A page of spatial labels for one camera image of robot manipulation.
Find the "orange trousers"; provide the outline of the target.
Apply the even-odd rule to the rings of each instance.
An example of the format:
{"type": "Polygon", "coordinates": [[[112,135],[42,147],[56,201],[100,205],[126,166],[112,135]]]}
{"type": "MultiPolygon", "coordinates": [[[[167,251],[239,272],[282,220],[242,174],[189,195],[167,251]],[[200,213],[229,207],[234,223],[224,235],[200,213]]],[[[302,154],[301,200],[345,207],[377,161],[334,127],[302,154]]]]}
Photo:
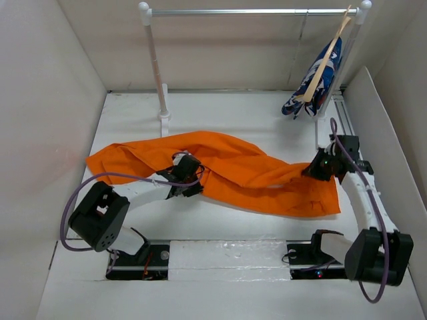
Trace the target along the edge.
{"type": "Polygon", "coordinates": [[[114,143],[85,162],[93,175],[114,172],[102,181],[119,185],[149,177],[188,151],[205,167],[203,196],[235,207],[302,218],[340,213],[336,183],[304,177],[307,163],[286,163],[231,135],[194,131],[169,137],[114,143]]]}

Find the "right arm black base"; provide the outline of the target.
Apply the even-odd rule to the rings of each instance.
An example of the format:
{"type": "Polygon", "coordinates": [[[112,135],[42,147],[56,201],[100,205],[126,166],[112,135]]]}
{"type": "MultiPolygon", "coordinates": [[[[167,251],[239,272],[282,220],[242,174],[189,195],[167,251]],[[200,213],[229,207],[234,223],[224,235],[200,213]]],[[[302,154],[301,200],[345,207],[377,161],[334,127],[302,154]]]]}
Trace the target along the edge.
{"type": "Polygon", "coordinates": [[[311,241],[287,241],[286,249],[282,262],[289,267],[291,280],[347,279],[344,266],[311,241]]]}

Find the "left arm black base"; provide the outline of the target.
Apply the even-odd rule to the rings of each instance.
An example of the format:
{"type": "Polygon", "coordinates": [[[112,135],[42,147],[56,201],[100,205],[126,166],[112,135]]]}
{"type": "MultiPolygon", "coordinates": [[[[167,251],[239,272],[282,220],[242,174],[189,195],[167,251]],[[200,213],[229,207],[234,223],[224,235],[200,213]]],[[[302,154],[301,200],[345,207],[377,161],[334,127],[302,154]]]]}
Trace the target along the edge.
{"type": "Polygon", "coordinates": [[[163,281],[168,279],[170,242],[154,241],[142,262],[125,253],[110,253],[105,277],[112,281],[163,281]]]}

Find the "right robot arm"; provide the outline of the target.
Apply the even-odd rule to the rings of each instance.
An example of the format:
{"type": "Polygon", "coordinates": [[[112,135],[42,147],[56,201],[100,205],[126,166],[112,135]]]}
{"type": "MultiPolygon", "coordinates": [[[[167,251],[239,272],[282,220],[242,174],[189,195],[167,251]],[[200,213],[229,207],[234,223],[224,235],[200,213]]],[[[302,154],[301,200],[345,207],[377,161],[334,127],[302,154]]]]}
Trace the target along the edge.
{"type": "Polygon", "coordinates": [[[414,242],[388,216],[375,186],[374,170],[369,161],[360,158],[359,146],[357,136],[331,134],[330,144],[318,149],[302,172],[318,181],[337,178],[358,226],[354,240],[339,231],[318,229],[308,254],[318,263],[332,257],[344,266],[349,280],[397,287],[404,278],[414,242]]]}

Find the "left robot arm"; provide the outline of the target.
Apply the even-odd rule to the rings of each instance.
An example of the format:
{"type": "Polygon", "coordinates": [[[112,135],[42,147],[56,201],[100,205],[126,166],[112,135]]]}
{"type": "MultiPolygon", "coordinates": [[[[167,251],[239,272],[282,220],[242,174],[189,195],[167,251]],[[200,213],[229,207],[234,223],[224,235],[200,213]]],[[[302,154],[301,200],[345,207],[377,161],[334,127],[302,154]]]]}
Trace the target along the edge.
{"type": "Polygon", "coordinates": [[[94,183],[67,220],[68,227],[88,245],[89,251],[111,251],[134,264],[144,263],[149,255],[149,240],[134,228],[123,226],[128,211],[155,201],[192,197],[203,191],[204,166],[193,155],[179,152],[173,165],[149,177],[106,172],[100,177],[130,178],[129,183],[94,183]]]}

